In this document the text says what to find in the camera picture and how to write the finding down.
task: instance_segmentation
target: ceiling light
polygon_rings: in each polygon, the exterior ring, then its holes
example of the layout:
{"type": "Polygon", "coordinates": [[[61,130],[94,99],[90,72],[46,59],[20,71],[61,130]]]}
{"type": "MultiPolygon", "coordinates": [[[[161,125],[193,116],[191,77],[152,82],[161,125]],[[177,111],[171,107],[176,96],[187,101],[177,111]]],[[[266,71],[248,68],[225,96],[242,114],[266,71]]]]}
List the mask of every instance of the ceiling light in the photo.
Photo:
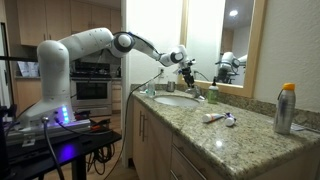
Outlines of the ceiling light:
{"type": "Polygon", "coordinates": [[[237,10],[232,10],[229,13],[229,16],[235,17],[236,15],[238,15],[238,11],[237,10]]]}

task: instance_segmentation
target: wall outlet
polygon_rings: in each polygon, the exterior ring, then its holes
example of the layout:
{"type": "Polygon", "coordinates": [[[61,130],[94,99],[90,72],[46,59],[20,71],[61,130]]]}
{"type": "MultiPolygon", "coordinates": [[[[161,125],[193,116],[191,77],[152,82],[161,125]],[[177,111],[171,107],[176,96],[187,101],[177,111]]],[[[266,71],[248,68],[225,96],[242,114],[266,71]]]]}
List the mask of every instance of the wall outlet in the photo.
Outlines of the wall outlet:
{"type": "Polygon", "coordinates": [[[164,78],[164,66],[159,66],[158,67],[158,74],[161,73],[161,71],[163,72],[158,78],[164,78]]]}

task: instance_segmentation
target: yellow cap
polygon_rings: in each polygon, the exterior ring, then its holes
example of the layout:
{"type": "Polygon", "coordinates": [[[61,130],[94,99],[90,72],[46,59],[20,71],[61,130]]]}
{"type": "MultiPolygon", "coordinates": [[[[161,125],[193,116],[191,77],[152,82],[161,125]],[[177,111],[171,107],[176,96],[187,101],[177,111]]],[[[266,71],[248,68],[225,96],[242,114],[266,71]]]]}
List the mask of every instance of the yellow cap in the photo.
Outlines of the yellow cap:
{"type": "Polygon", "coordinates": [[[294,91],[295,84],[294,83],[284,83],[282,86],[283,90],[291,90],[294,91]]]}

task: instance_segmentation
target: wall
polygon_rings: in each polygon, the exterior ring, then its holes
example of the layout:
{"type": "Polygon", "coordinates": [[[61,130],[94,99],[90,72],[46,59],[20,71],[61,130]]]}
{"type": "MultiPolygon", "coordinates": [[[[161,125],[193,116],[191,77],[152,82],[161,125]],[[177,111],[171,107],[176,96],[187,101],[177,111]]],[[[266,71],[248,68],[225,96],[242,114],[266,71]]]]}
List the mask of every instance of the wall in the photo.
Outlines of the wall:
{"type": "MultiPolygon", "coordinates": [[[[251,26],[247,26],[234,30],[232,52],[236,58],[241,58],[248,54],[250,27],[251,26]]],[[[234,76],[232,84],[243,85],[245,68],[239,67],[237,73],[239,75],[234,76]]]]}
{"type": "MultiPolygon", "coordinates": [[[[178,1],[127,1],[127,29],[145,39],[150,40],[155,48],[162,53],[170,52],[179,45],[182,0],[178,1]]],[[[129,67],[129,82],[141,84],[158,74],[159,62],[139,51],[131,51],[127,57],[129,67]]],[[[165,68],[165,78],[156,83],[166,83],[168,80],[176,81],[177,75],[173,74],[177,65],[165,68]]]]}
{"type": "Polygon", "coordinates": [[[320,2],[269,0],[254,98],[275,104],[285,82],[296,83],[296,108],[320,109],[320,2]]]}
{"type": "MultiPolygon", "coordinates": [[[[209,81],[218,74],[214,63],[220,60],[224,6],[224,0],[189,0],[187,52],[197,62],[192,70],[198,70],[209,81]]],[[[198,74],[196,79],[205,80],[198,74]]]]}

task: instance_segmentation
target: blue led light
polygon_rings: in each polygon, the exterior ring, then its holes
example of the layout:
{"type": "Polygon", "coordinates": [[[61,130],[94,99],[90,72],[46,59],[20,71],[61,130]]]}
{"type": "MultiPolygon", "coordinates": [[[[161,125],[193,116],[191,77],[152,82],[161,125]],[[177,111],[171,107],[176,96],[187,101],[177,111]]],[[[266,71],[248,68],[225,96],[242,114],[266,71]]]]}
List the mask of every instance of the blue led light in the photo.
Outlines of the blue led light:
{"type": "Polygon", "coordinates": [[[69,122],[69,117],[68,117],[68,112],[67,112],[67,107],[66,106],[62,106],[62,112],[63,112],[64,122],[68,123],[69,122]]]}

